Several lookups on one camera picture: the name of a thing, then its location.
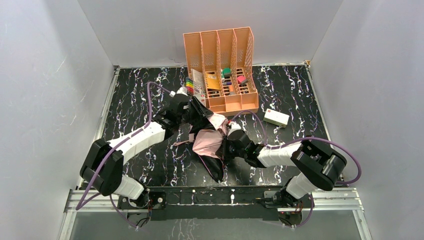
white wall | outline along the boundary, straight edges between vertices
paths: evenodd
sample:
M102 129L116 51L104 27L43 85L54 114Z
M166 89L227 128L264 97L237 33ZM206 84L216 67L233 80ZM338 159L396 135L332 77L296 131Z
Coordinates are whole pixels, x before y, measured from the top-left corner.
M183 34L251 27L254 63L310 60L342 0L78 0L121 67L185 65Z
M362 165L374 239L424 238L423 26L423 1L345 0L311 62L329 133Z
M56 239L113 66L77 0L0 1L0 235Z

yellow notepad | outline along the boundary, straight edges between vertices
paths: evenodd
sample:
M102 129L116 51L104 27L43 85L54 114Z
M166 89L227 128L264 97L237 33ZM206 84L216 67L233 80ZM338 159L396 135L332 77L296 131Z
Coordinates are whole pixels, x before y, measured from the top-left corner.
M206 73L205 79L206 79L206 88L207 89L215 89L215 90L221 89L220 82L219 82L219 79L217 79L216 74Z

black marble tabletop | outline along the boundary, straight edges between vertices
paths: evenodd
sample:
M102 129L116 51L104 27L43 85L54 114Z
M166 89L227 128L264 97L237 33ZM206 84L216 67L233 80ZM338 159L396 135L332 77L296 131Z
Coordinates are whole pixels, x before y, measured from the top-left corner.
M111 140L142 127L148 120L147 82L156 82L168 90L176 91L188 76L185 67L123 68L112 96L103 138ZM254 66L253 79L259 92L257 115L264 118L266 109L290 116L287 127L263 122L268 143L280 145L306 135L327 139L325 127L304 65ZM166 106L171 98L153 87L153 114ZM251 114L236 120L250 139L259 142L263 133ZM209 176L192 144L173 146L188 139L189 126L164 142L156 144L124 166L124 174L139 179L147 186L274 186L284 185L299 174L296 167L275 166L253 168L245 161L234 160L224 169L224 178L217 183Z

pink eraser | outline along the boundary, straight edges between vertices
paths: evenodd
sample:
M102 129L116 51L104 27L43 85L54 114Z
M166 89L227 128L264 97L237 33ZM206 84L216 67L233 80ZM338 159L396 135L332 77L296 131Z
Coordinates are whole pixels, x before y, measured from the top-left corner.
M246 77L241 75L237 77L238 84L242 84L246 80Z

orange desk organizer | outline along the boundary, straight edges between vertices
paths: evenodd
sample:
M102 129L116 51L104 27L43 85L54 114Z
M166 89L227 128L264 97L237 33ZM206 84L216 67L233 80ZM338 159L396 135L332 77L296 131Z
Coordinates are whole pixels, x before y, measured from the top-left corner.
M234 116L242 110L258 111L258 91L252 77L254 37L250 27L201 31L183 34L188 76L192 69L206 76L219 79L219 90L206 91L206 107L224 116ZM223 86L221 70L230 68L232 85ZM239 85L238 76L245 76L247 83Z

